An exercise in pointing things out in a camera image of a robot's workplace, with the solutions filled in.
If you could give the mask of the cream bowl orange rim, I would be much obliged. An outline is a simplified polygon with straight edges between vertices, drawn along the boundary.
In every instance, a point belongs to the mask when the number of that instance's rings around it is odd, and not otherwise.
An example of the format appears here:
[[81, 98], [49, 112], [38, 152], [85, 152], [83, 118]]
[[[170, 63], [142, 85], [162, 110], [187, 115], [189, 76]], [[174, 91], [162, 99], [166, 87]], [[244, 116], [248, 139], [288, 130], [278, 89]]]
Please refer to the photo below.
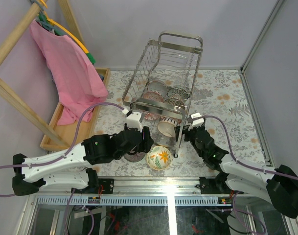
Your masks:
[[158, 131], [166, 137], [175, 137], [175, 128], [178, 123], [174, 118], [165, 117], [157, 125]]

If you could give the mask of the purple striped bowl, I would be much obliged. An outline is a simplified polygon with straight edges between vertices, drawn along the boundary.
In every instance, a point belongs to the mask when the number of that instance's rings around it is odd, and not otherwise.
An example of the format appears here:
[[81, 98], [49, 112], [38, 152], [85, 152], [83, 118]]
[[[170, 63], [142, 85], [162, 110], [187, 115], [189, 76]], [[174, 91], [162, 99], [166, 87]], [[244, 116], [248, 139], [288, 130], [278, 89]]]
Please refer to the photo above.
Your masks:
[[132, 163], [141, 161], [145, 157], [145, 153], [136, 153], [134, 155], [125, 154], [124, 158]]

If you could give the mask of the orange flower patterned bowl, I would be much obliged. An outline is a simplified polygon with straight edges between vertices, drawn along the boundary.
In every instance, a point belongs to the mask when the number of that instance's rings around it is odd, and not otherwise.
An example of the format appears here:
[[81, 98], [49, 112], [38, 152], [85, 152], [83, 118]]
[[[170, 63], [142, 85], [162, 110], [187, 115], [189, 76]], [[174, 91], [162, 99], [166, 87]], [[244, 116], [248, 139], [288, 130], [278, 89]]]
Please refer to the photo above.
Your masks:
[[157, 145], [145, 155], [145, 160], [150, 168], [161, 171], [171, 166], [173, 155], [168, 148]]

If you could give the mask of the brown patterned bowl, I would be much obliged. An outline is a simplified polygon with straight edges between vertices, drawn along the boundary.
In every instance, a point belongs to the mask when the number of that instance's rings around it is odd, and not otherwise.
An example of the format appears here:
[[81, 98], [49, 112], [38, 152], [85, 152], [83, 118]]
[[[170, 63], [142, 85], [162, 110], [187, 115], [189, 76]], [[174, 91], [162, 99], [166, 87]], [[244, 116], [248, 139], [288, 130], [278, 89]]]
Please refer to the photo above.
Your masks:
[[165, 104], [170, 104], [174, 106], [185, 106], [184, 102], [180, 99], [168, 98], [164, 101]]

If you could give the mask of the blue patterned bowl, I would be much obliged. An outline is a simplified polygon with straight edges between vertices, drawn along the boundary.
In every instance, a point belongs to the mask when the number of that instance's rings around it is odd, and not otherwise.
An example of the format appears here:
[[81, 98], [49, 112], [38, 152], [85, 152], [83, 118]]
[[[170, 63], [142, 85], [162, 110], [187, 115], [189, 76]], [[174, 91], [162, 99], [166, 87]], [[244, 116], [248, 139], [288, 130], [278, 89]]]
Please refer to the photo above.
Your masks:
[[172, 87], [168, 91], [168, 97], [173, 99], [183, 99], [187, 100], [189, 98], [189, 94], [186, 90], [179, 87]]

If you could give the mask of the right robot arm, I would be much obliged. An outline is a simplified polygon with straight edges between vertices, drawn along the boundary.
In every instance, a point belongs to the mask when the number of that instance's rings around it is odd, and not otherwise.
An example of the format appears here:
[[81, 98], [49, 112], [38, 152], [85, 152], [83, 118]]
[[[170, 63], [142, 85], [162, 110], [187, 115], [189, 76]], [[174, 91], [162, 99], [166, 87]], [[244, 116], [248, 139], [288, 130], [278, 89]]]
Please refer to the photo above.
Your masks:
[[175, 138], [184, 135], [205, 165], [219, 172], [215, 187], [220, 193], [230, 189], [259, 197], [289, 218], [298, 216], [298, 176], [286, 165], [278, 168], [240, 161], [230, 151], [221, 149], [204, 126], [183, 130], [175, 127]]

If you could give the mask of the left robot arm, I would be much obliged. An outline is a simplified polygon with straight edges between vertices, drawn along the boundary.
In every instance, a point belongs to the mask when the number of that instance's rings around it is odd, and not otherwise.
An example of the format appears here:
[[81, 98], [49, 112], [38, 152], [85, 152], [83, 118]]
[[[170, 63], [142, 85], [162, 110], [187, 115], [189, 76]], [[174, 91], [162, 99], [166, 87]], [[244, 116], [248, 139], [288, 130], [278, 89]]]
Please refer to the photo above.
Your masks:
[[148, 153], [154, 141], [149, 127], [127, 128], [118, 134], [94, 135], [68, 150], [41, 157], [13, 156], [12, 189], [16, 196], [37, 193], [45, 188], [69, 187], [78, 192], [99, 189], [92, 166], [120, 160], [126, 154]]

